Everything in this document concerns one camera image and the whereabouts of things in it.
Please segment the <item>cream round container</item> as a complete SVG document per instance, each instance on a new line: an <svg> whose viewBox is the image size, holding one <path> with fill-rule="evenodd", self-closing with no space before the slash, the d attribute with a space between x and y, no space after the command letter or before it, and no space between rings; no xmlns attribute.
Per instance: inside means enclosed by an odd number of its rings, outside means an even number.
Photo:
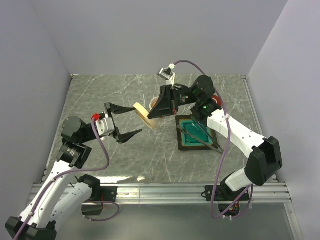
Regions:
<svg viewBox="0 0 320 240"><path fill-rule="evenodd" d="M150 103L149 103L149 108L150 108L151 110L152 110L153 107L156 105L157 101L158 101L158 97L154 97L154 98L150 101Z"/></svg>

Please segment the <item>cream round lid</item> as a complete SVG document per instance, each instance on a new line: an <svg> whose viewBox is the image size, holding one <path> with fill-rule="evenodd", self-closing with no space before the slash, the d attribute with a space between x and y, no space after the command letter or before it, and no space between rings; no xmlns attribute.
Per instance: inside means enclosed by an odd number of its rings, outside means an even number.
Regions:
<svg viewBox="0 0 320 240"><path fill-rule="evenodd" d="M157 128L157 122L148 118L149 112L140 103L136 102L132 107L135 109L135 113L150 129Z"/></svg>

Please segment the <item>dark red round lid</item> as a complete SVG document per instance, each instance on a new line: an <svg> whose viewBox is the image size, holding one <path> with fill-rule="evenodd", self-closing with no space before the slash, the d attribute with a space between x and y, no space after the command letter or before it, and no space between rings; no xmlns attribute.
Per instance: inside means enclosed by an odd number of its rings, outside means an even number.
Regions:
<svg viewBox="0 0 320 240"><path fill-rule="evenodd" d="M222 106L222 101L217 95L213 95L211 98L216 104L218 104L219 106Z"/></svg>

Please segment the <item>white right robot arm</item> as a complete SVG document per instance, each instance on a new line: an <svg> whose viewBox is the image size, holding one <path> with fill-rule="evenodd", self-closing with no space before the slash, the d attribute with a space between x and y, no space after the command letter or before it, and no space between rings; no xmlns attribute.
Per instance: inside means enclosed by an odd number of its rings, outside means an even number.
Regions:
<svg viewBox="0 0 320 240"><path fill-rule="evenodd" d="M213 100L217 90L209 76L199 76L190 87L174 83L173 74L161 73L160 77L166 80L166 85L160 88L149 119L175 115L180 106L193 104L191 112L196 121L226 137L247 157L246 166L224 180L220 188L224 199L232 200L249 185L264 185L283 167L279 141L255 133L232 118L224 106Z"/></svg>

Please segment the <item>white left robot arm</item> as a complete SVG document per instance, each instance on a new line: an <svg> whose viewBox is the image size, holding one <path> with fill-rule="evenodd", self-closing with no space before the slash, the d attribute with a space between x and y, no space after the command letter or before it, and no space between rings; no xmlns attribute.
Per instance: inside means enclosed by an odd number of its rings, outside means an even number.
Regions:
<svg viewBox="0 0 320 240"><path fill-rule="evenodd" d="M113 115L135 111L134 107L108 102L104 108L104 112L91 117L90 123L77 116L64 120L62 146L46 181L27 208L18 217L10 217L5 224L14 240L54 240L58 225L82 203L104 203L106 197L101 190L101 181L88 174L105 170L110 165L110 157L101 138L112 136L117 143L123 144L139 133L135 130L121 134L113 118ZM100 144L106 164L97 169L84 169L92 151L85 144L93 140Z"/></svg>

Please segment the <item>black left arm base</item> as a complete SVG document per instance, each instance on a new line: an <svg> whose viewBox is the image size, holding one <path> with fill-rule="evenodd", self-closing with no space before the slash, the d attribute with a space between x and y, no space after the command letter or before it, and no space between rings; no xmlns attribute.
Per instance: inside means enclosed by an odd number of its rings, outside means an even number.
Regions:
<svg viewBox="0 0 320 240"><path fill-rule="evenodd" d="M98 201L107 201L107 202L115 202L117 198L117 186L102 186L101 181L91 175L85 174L80 178L76 177L78 183L84 183L91 188L91 196L88 201L90 202L98 202Z"/></svg>

